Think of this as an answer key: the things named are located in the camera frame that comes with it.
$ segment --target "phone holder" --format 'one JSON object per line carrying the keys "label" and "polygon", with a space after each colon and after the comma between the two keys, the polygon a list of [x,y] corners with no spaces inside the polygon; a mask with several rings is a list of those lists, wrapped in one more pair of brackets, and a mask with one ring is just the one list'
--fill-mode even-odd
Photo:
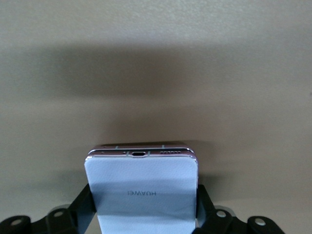
{"label": "phone holder", "polygon": [[[84,234],[95,213],[87,184],[68,208],[53,210],[34,223],[25,215],[7,218],[0,223],[0,234]],[[252,216],[244,223],[231,213],[215,207],[204,185],[199,185],[196,209],[199,227],[192,234],[285,234],[267,217]]]}

